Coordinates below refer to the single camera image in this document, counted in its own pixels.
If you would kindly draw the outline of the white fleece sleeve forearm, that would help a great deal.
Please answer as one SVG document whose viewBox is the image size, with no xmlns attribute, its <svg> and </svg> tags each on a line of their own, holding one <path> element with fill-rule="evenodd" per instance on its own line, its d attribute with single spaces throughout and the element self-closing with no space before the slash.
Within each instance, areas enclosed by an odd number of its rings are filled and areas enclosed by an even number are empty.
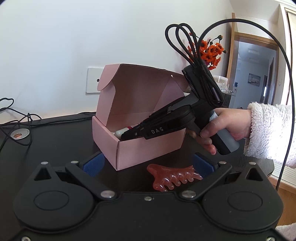
<svg viewBox="0 0 296 241">
<path fill-rule="evenodd" d="M 290 140 L 292 107 L 252 102 L 248 109 L 251 111 L 251 133 L 245 141 L 245 156 L 282 164 Z"/>
</svg>

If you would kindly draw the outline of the person right hand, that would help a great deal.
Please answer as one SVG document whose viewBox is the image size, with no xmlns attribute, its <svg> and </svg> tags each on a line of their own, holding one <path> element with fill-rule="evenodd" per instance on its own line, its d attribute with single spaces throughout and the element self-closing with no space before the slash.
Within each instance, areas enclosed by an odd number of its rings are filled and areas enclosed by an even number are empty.
<svg viewBox="0 0 296 241">
<path fill-rule="evenodd" d="M 251 133 L 251 110 L 217 108 L 215 112 L 218 114 L 217 118 L 206 125 L 199 134 L 187 129 L 187 133 L 212 155 L 215 155 L 217 150 L 210 137 L 218 131 L 227 129 L 236 141 L 249 138 Z"/>
</svg>

